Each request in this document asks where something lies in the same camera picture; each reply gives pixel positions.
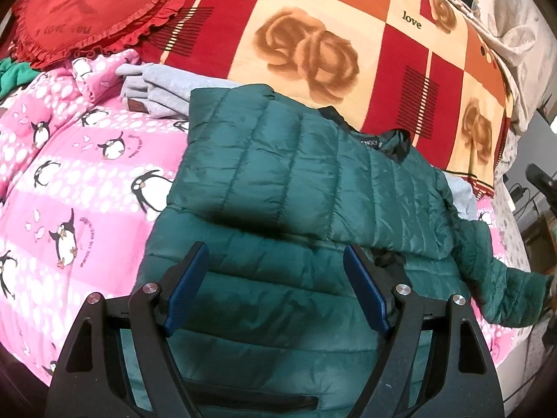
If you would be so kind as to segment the beige floral bedding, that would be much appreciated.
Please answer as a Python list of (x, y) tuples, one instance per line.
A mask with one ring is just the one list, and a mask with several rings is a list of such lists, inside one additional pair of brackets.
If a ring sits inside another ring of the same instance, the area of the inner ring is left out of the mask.
[(513, 93), (512, 128), (524, 134), (537, 109), (556, 111), (556, 37), (533, 0), (473, 0), (484, 40), (505, 63)]

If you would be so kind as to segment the green ruffled cloth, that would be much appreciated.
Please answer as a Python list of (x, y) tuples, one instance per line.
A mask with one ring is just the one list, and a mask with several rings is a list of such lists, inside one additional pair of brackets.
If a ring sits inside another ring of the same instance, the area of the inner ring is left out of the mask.
[(0, 61), (0, 99), (7, 97), (13, 90), (32, 82), (39, 72), (32, 69), (28, 62), (18, 62), (10, 57)]

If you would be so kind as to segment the pink penguin print quilt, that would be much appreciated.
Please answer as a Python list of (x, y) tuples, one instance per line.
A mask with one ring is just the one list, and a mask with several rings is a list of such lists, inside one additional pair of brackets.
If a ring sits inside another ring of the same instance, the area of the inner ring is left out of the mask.
[(126, 296), (188, 145), (188, 121), (126, 110), (133, 50), (38, 75), (1, 117), (1, 343), (42, 386), (90, 293)]

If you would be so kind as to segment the folded grey garment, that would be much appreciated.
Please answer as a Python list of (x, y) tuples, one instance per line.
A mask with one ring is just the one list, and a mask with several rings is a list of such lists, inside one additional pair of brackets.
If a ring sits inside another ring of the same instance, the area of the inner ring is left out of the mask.
[[(116, 69), (116, 74), (124, 80), (121, 96), (126, 100), (126, 105), (131, 109), (135, 105), (132, 105), (132, 101), (141, 104), (155, 118), (187, 119), (193, 90), (242, 86), (224, 78), (206, 77), (154, 63), (125, 63)], [(324, 109), (327, 117), (338, 120), (344, 129), (354, 132), (355, 129), (344, 122), (341, 116), (333, 116), (333, 110), (333, 107)], [(471, 185), (450, 173), (444, 172), (444, 175), (459, 216), (467, 220), (477, 219), (477, 199)]]

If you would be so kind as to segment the dark green quilted puffer jacket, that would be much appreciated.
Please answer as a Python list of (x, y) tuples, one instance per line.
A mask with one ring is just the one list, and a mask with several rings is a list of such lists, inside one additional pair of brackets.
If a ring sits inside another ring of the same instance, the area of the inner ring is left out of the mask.
[(287, 395), (292, 417), (344, 417), (382, 342), (343, 268), (348, 245), (401, 254), (425, 297), (472, 297), (484, 319), (535, 324), (551, 280), (494, 257), (445, 175), (396, 131), (365, 136), (265, 85), (198, 89), (188, 145), (137, 281), (195, 242), (210, 269), (169, 345), (206, 417), (275, 417), (231, 394)]

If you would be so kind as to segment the red heart ruffled pillow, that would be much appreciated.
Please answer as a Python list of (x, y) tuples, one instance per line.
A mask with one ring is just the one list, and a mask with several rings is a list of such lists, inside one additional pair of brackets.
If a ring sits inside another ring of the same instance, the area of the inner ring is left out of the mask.
[(175, 17), (185, 0), (18, 0), (11, 54), (45, 70), (75, 57), (118, 53)]

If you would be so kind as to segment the red orange rose blanket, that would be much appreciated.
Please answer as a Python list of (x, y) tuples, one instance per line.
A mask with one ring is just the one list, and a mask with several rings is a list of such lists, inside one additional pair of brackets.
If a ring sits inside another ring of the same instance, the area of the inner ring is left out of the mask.
[(449, 0), (185, 0), (144, 61), (264, 83), (354, 129), (406, 129), (432, 165), (494, 191), (513, 105), (496, 56)]

